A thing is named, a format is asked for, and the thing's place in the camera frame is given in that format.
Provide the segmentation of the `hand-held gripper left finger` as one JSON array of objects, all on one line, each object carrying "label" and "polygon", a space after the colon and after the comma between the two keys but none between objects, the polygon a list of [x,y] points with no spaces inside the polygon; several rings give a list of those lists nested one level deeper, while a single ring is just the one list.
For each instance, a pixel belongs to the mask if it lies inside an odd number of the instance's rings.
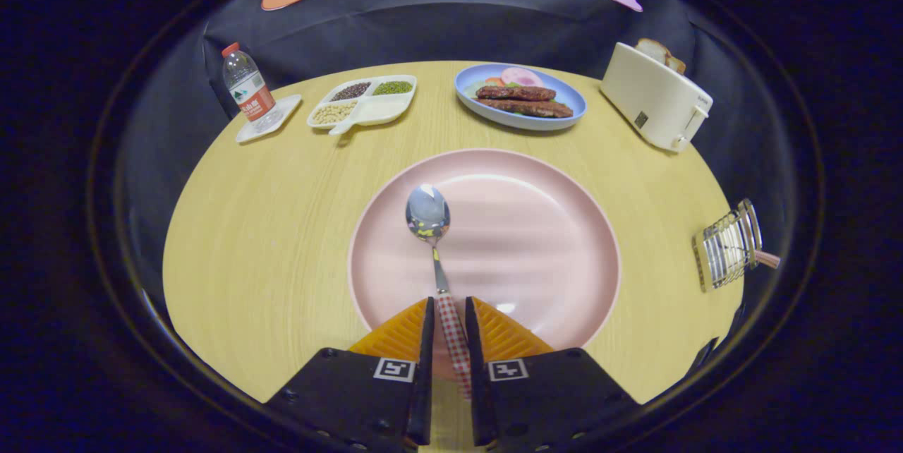
[{"label": "hand-held gripper left finger", "polygon": [[320,349],[265,408],[334,451],[416,452],[431,441],[433,331],[425,298],[348,350]]}]

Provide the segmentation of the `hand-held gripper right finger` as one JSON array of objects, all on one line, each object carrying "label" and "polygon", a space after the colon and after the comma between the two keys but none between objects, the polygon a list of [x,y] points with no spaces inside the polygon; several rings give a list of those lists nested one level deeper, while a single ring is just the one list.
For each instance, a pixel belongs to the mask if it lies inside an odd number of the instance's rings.
[{"label": "hand-held gripper right finger", "polygon": [[639,416],[638,402],[581,348],[493,361],[483,303],[468,296],[472,437],[488,452],[575,452],[607,442]]}]

